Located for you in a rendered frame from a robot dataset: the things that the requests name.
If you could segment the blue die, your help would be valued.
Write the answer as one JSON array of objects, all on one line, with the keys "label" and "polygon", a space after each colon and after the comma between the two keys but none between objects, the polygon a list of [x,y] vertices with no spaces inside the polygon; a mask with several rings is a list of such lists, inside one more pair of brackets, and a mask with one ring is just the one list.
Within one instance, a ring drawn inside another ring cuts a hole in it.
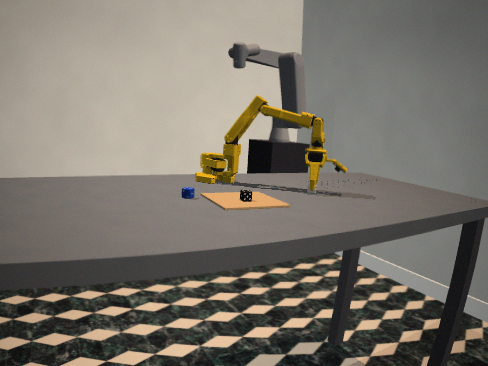
[{"label": "blue die", "polygon": [[182,198],[186,198],[186,199],[194,198],[194,188],[190,188],[190,187],[182,188]]}]

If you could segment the orange mat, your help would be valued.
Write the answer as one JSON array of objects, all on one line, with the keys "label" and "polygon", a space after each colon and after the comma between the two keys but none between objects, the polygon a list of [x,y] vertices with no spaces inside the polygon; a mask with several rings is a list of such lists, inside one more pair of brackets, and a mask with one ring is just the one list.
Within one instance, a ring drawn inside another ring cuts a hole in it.
[{"label": "orange mat", "polygon": [[224,210],[291,207],[285,202],[260,192],[252,192],[252,201],[240,200],[240,192],[201,193],[200,195]]}]

